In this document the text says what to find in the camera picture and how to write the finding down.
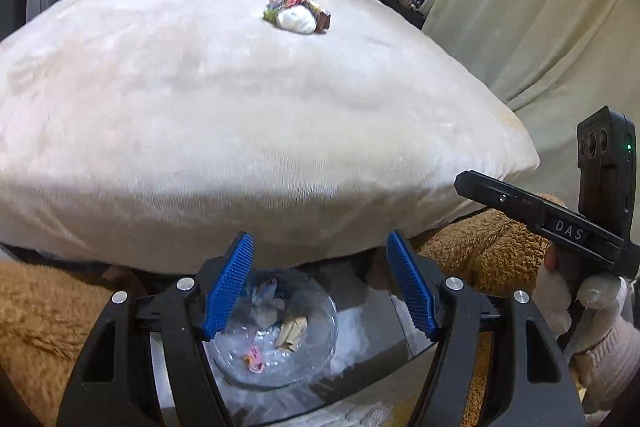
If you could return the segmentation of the right hand white glove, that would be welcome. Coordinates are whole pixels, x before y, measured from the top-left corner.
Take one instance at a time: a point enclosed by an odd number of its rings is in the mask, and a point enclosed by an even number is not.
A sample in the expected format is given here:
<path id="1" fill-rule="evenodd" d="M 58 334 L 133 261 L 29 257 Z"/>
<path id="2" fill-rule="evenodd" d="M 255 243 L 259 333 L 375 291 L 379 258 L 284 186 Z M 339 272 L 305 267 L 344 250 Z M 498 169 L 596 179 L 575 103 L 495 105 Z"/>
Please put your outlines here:
<path id="1" fill-rule="evenodd" d="M 533 298 L 555 337 L 568 332 L 572 319 L 570 288 L 556 269 L 559 251 L 550 246 L 538 270 Z M 572 356 L 580 383 L 600 410 L 609 411 L 639 375 L 639 331 L 622 317 L 628 284 L 602 273 L 587 277 L 577 291 L 578 303 L 593 317 L 585 332 L 574 335 Z"/>

